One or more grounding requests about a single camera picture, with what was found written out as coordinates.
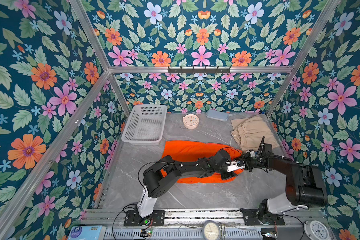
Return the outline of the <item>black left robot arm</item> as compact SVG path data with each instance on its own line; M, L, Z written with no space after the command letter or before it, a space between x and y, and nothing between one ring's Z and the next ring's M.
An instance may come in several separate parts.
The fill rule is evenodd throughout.
M180 179L203 179L219 174L221 180L229 180L237 177L235 171L243 168L244 162L232 160L224 149L212 157L200 158L195 162L178 162L171 156L165 156L143 172L143 180L140 181L143 193L137 206L138 214L141 218L152 215L157 198L168 192Z

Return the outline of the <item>beige drawstring shorts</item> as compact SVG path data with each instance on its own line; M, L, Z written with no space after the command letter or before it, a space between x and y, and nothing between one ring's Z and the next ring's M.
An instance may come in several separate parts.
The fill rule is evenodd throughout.
M257 150L264 139L265 144L271 144L273 149L280 144L271 131L271 128L260 116L246 119L231 120L233 130L231 135L242 151Z

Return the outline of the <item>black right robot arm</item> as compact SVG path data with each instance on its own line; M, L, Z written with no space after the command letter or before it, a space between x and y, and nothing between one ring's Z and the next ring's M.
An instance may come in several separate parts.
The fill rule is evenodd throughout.
M275 155L270 144L262 143L257 152L245 153L244 163L245 170L249 172L253 169L277 171L286 177L284 193L260 203L255 215L261 224L274 224L286 212L324 207L328 203L321 170L316 166L299 164L285 156Z

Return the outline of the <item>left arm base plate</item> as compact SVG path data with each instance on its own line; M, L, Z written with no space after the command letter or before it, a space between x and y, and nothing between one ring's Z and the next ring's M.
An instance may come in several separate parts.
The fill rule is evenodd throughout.
M147 217L141 217L137 210L129 210L124 220L125 227L152 227L163 226L165 221L164 210L154 210Z

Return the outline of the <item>orange shorts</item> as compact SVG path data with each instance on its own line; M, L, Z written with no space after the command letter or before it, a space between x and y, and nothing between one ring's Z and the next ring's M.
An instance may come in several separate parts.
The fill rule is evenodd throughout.
M171 156L174 161L178 162L196 162L201 158L209 158L214 156L219 150L225 150L231 156L231 159L235 159L242 155L241 150L237 150L233 147L216 143L201 143L193 141L167 141L165 144L162 158ZM178 184L215 184L215 183L229 183L236 178L230 178L222 180L220 174L213 174L206 178L186 177L177 181Z

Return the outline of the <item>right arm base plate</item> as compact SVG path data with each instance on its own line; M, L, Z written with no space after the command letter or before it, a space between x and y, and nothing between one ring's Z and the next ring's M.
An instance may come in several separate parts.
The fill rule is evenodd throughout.
M258 209L240 209L246 226L284 226L282 215L263 213Z

